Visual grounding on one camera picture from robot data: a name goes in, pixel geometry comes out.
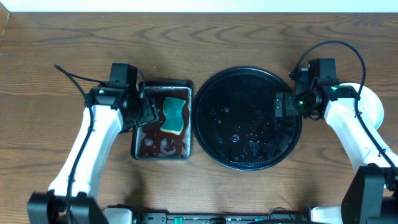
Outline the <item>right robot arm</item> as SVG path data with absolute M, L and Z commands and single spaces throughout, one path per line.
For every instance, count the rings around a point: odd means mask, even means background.
M 313 207 L 314 223 L 397 223 L 397 154 L 378 128 L 379 97 L 363 84 L 339 83 L 334 69 L 296 68 L 293 93 L 275 96 L 278 117 L 320 115 L 338 136 L 354 170 L 340 205 Z

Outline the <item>green yellow sponge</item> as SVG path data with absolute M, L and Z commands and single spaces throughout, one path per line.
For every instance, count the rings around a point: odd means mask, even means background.
M 176 135 L 181 134 L 184 127 L 182 111 L 185 103 L 185 100 L 179 98 L 169 96 L 165 98 L 162 107 L 165 121 L 160 127 L 161 131 Z

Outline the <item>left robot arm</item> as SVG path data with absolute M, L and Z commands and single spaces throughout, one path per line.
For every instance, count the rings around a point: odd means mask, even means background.
M 46 193 L 27 203 L 31 223 L 139 223 L 124 205 L 100 209 L 98 191 L 110 149 L 118 134 L 158 121 L 154 100 L 136 90 L 94 87 L 84 95 L 78 136 Z

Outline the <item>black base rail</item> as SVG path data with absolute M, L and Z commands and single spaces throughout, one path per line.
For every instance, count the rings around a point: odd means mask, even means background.
M 307 215 L 276 211 L 270 215 L 255 214 L 176 214 L 176 213 L 140 213 L 133 223 L 139 224 L 240 224 L 240 223 L 309 223 Z

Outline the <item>rectangular black soapy tray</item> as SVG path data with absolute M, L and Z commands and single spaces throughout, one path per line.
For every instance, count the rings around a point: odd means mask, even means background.
M 141 126 L 132 132 L 131 156 L 137 160 L 184 160 L 191 154 L 192 83 L 190 81 L 148 81 L 143 95 L 152 98 L 159 114 L 158 122 Z M 180 135 L 160 130 L 165 121 L 163 103 L 166 97 L 185 100 Z

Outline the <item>light blue plate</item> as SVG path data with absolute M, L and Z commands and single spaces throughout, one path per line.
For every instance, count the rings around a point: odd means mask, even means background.
M 355 100 L 359 93 L 360 84 L 343 83 L 338 85 L 337 100 L 328 105 L 327 123 L 339 133 L 363 133 L 358 114 L 355 110 Z M 358 111 L 365 126 L 377 130 L 384 119 L 384 108 L 379 97 L 368 87 L 362 88 L 359 95 Z

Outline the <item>round black tray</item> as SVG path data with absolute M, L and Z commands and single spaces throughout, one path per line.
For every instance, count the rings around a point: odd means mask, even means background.
M 302 132 L 301 117 L 275 115 L 275 94 L 290 90 L 277 75 L 260 68 L 218 72 L 193 101 L 192 128 L 199 145 L 235 170 L 262 170 L 283 161 Z

